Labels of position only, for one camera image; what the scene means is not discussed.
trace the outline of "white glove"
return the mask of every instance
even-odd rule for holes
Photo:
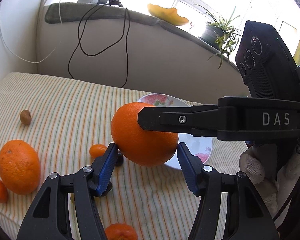
[[[260,154],[262,150],[265,150],[265,152],[266,150],[268,152],[269,150],[276,151],[276,147],[271,144],[259,147],[252,146],[241,154],[239,166],[240,171],[245,172],[252,181],[271,216],[274,217],[288,198],[300,176],[300,154],[293,153],[287,164],[278,171],[276,180],[269,180],[265,177],[265,168],[256,158],[256,155]],[[282,224],[288,208],[289,205],[275,221],[276,227]]]

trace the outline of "white lettering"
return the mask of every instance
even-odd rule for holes
[[[285,125],[288,125],[290,122],[289,118],[287,118],[287,115],[289,115],[289,113],[284,114],[284,118],[287,120],[287,122],[284,122]]]
[[[278,114],[278,113],[275,115],[274,125],[275,125],[276,123],[278,123],[279,125],[281,125],[280,119],[279,119],[279,114]]]
[[[263,114],[263,125],[268,125],[270,123],[270,116],[268,113],[262,113]],[[268,116],[268,122],[265,122],[265,115]]]

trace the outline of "yellow fruit peel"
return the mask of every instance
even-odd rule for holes
[[[159,5],[151,3],[149,3],[147,7],[148,12],[152,16],[157,17],[160,20],[166,21],[174,26],[185,25],[189,22],[187,18],[178,15],[178,10],[176,8],[163,8]]]

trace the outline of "striped tablecloth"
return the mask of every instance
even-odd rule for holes
[[[0,149],[12,139],[29,143],[39,154],[40,185],[51,172],[75,173],[92,163],[92,144],[112,142],[110,122],[115,111],[146,94],[67,78],[10,73],[0,82]],[[19,121],[23,109],[33,116],[29,126]],[[208,164],[235,174],[245,150],[243,142],[213,138]],[[114,169],[111,182],[113,190],[108,196],[96,198],[104,227],[127,223],[141,240],[187,239],[200,199],[188,190],[181,171],[165,165],[141,167],[125,159],[122,167]],[[36,192],[26,196],[9,192],[8,203],[0,204],[0,225],[11,239],[16,239]],[[71,201],[69,213],[73,238],[80,239]],[[225,216],[223,195],[216,239],[222,238]]]

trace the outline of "plate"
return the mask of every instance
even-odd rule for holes
[[[185,107],[189,106],[185,102],[181,101],[178,98],[164,95],[164,94],[150,94],[141,97],[138,102],[148,103],[154,106],[177,106],[177,107]],[[212,150],[212,139],[211,137],[194,137],[191,134],[187,133],[178,133],[179,135],[179,143],[186,143],[189,151],[192,155],[198,156],[203,163],[205,163],[210,155]],[[181,170],[177,152],[173,155],[173,157],[168,160],[165,165]]]

